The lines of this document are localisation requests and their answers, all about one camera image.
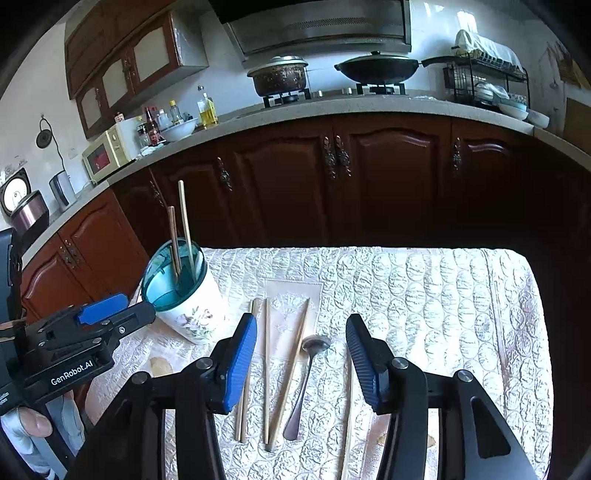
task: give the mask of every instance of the pot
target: pot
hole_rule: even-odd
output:
[[[364,85],[391,85],[408,80],[417,71],[418,65],[418,60],[373,51],[371,55],[339,63],[335,69]]]
[[[12,225],[21,236],[25,251],[49,226],[49,209],[39,190],[24,197],[12,211]]]
[[[301,57],[273,57],[269,63],[249,70],[246,75],[252,78],[256,94],[266,97],[306,88],[307,66]]]

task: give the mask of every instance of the bottle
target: bottle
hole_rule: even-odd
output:
[[[170,119],[172,120],[173,125],[180,125],[184,123],[181,112],[178,109],[177,102],[170,100],[168,104],[170,105]]]
[[[160,109],[160,111],[158,113],[158,118],[156,120],[158,121],[158,126],[160,127],[160,131],[166,130],[167,128],[170,128],[171,126],[173,126],[173,123],[170,121],[168,114],[164,111],[163,108]]]
[[[138,126],[138,137],[140,150],[150,146],[150,138],[148,137],[148,132],[146,131],[146,124],[140,124]]]
[[[158,142],[160,141],[160,129],[158,128],[158,124],[154,117],[152,116],[152,112],[150,107],[145,108],[146,113],[146,130],[148,132],[148,137],[150,138],[150,145],[152,147],[156,147]]]
[[[210,125],[217,125],[216,108],[213,105],[213,100],[207,96],[207,93],[203,92],[203,100],[199,100],[197,105],[203,126],[207,128]]]

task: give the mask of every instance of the kitchen cabinet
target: kitchen cabinet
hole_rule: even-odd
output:
[[[450,152],[449,119],[342,115],[333,130],[343,240],[407,245],[407,239],[433,233],[440,168]]]
[[[96,76],[76,99],[82,128],[86,138],[93,137],[105,129],[106,107],[105,88],[102,78]]]
[[[528,209],[525,137],[454,118],[452,143],[443,165],[447,221],[491,238],[519,228]]]
[[[77,212],[24,268],[21,298],[33,322],[69,305],[131,295],[148,256],[107,190]]]
[[[76,95],[86,138],[209,64],[194,12],[165,12],[130,36]]]
[[[106,106],[109,109],[107,115],[114,117],[117,114],[117,108],[129,102],[134,95],[131,82],[131,61],[127,48],[123,48],[110,59],[101,78],[105,90]]]
[[[236,174],[219,152],[218,142],[208,142],[158,162],[151,170],[164,202],[176,208],[179,235],[183,229],[178,181],[183,180],[191,239],[202,247],[238,247],[238,230],[232,212]]]
[[[170,239],[167,205],[149,168],[118,181],[113,185],[123,213],[144,246],[149,257]]]
[[[239,177],[241,221],[258,233],[259,245],[327,245],[335,218],[336,166],[326,118],[261,127],[224,142],[228,166]]]
[[[99,300],[85,284],[74,259],[58,235],[54,235],[28,263],[22,273],[21,300],[27,323],[34,323],[69,305]]]
[[[105,291],[135,291],[149,259],[111,190],[74,215],[59,235],[76,263],[92,272]]]
[[[66,40],[66,78],[70,99],[118,47],[174,0],[100,0]]]

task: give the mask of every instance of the wooden cabinet door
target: wooden cabinet door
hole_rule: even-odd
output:
[[[93,137],[104,128],[108,108],[106,107],[105,89],[102,78],[94,77],[76,97],[80,120],[86,138]]]
[[[331,212],[336,179],[326,167],[330,120],[310,118],[236,134],[226,142],[227,164],[246,207],[243,230],[259,245],[295,247],[332,242]]]
[[[75,214],[59,235],[80,268],[92,272],[106,292],[135,291],[149,259],[111,190]]]
[[[33,323],[69,305],[99,300],[96,292],[77,277],[77,266],[61,239],[54,235],[22,273],[22,305]]]
[[[452,119],[445,198],[450,223],[493,241],[514,233],[527,211],[526,142],[516,132]]]
[[[342,235],[352,244],[422,243],[435,230],[450,122],[410,114],[335,118]]]
[[[129,44],[131,81],[135,93],[160,80],[179,66],[170,13],[138,33]]]
[[[182,180],[191,239],[202,247],[238,247],[241,244],[232,213],[235,175],[218,156],[218,142],[208,142],[160,161],[151,170],[166,205],[176,209],[179,236],[184,236],[178,197],[178,181]]]
[[[124,48],[109,60],[102,70],[102,83],[105,89],[106,107],[109,117],[117,114],[118,108],[127,103],[134,95],[131,83],[131,61],[128,49]]]
[[[166,204],[149,168],[118,181],[113,192],[148,256],[170,239]]]

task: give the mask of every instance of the metal spoon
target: metal spoon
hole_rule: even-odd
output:
[[[297,438],[297,434],[300,431],[301,406],[304,403],[304,393],[306,392],[308,377],[312,369],[312,360],[314,360],[314,357],[318,353],[322,353],[330,348],[330,339],[322,335],[311,335],[304,338],[301,348],[310,356],[310,360],[308,361],[308,371],[306,372],[304,384],[301,386],[300,395],[297,397],[294,410],[291,412],[285,430],[283,431],[283,436],[286,440],[295,440]]]

